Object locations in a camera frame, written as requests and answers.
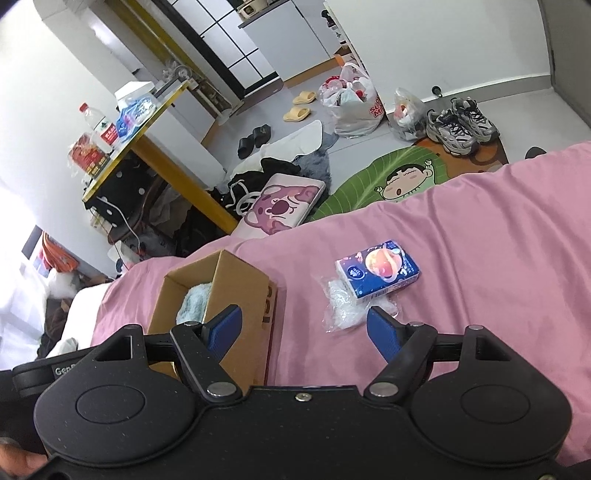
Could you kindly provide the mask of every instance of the yellow slipper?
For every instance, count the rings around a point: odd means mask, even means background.
[[[294,98],[294,105],[302,105],[305,103],[312,103],[316,100],[315,92],[301,92],[297,97]]]
[[[289,112],[283,116],[284,122],[301,122],[310,114],[309,108],[293,107]]]

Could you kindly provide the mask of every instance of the door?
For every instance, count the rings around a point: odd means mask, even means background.
[[[278,75],[228,0],[152,0],[239,98]]]
[[[591,2],[540,0],[556,92],[591,127]]]

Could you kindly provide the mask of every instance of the yellow table leg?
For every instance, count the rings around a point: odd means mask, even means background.
[[[168,158],[148,137],[145,135],[139,137],[133,145],[132,150],[224,232],[232,233],[236,228],[238,225],[236,219],[224,210],[210,194],[187,177],[185,172]]]

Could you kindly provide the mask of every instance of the water bottle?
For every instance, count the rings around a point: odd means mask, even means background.
[[[90,107],[87,103],[80,106],[84,120],[95,132],[95,141],[105,153],[111,153],[118,145],[119,135],[117,127],[98,108]]]

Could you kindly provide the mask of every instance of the pink pillow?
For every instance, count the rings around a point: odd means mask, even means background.
[[[247,240],[264,238],[298,226],[320,198],[325,184],[276,173],[265,185],[261,196],[240,220],[232,236]]]

